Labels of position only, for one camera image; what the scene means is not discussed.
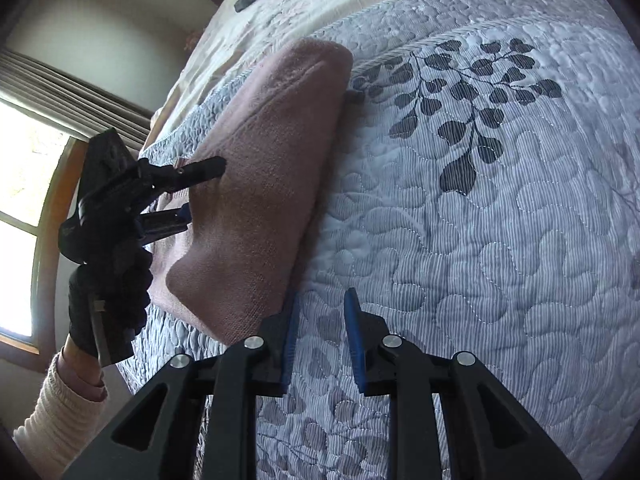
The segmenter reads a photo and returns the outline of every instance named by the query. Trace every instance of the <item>gloved hand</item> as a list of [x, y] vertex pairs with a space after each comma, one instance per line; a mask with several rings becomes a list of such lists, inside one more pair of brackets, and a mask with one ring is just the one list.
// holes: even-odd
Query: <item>gloved hand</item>
[[[90, 296], [105, 300], [105, 310], [123, 331], [140, 334], [146, 324], [145, 307], [150, 303], [147, 289], [153, 280], [151, 261], [151, 253], [140, 249], [133, 266], [118, 279], [90, 265], [81, 265], [74, 271], [69, 279], [69, 335], [79, 349], [98, 357], [89, 313]], [[114, 288], [114, 283], [122, 286]]]

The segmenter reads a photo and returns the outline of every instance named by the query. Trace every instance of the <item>knit sleeve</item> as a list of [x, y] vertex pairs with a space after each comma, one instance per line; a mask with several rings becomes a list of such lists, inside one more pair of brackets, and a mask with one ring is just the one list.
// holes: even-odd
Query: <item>knit sleeve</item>
[[84, 399], [60, 378], [53, 359], [36, 409], [15, 430], [14, 441], [43, 480], [57, 480], [65, 467], [94, 437], [106, 405]]

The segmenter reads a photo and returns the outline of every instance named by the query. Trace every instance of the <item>metal screw head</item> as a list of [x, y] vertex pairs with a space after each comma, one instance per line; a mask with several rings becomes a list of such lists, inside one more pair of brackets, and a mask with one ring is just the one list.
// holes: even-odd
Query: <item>metal screw head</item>
[[191, 362], [191, 358], [187, 354], [178, 354], [178, 355], [174, 355], [171, 358], [171, 360], [169, 361], [169, 364], [173, 368], [184, 368], [190, 362]]
[[387, 348], [398, 348], [402, 344], [402, 338], [397, 335], [385, 335], [382, 344]]
[[476, 362], [476, 356], [471, 352], [460, 352], [456, 356], [456, 360], [463, 366], [471, 366]]
[[262, 339], [259, 335], [252, 335], [251, 337], [248, 337], [244, 340], [244, 347], [251, 350], [260, 348], [262, 345], [264, 345], [264, 339]]

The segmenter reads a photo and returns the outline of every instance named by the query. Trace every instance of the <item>person's arm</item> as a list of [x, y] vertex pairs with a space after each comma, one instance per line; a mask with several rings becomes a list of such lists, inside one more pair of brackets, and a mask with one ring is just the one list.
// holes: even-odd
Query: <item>person's arm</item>
[[98, 359], [68, 337], [49, 367], [33, 414], [14, 442], [43, 480], [60, 478], [92, 439], [107, 401]]
[[69, 336], [49, 367], [33, 415], [14, 433], [14, 442], [43, 480], [57, 480], [94, 437], [107, 400], [102, 383], [88, 298], [106, 298], [123, 331], [138, 335], [146, 323], [146, 293], [152, 281], [151, 254], [140, 250], [122, 276], [117, 295], [105, 296], [99, 273], [78, 267], [69, 281]]

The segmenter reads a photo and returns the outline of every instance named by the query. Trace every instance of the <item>bed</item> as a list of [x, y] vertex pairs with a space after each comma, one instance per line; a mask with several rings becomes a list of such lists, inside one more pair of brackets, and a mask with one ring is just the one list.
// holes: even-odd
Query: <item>bed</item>
[[[640, 419], [640, 56], [606, 1], [234, 2], [141, 156], [190, 156], [293, 38], [347, 46], [361, 97], [314, 214], [289, 394], [258, 402], [258, 477], [385, 477], [388, 402], [357, 393], [342, 322], [355, 286], [424, 351], [475, 352], [600, 478]], [[175, 353], [224, 347], [152, 305], [134, 351], [135, 392]]]

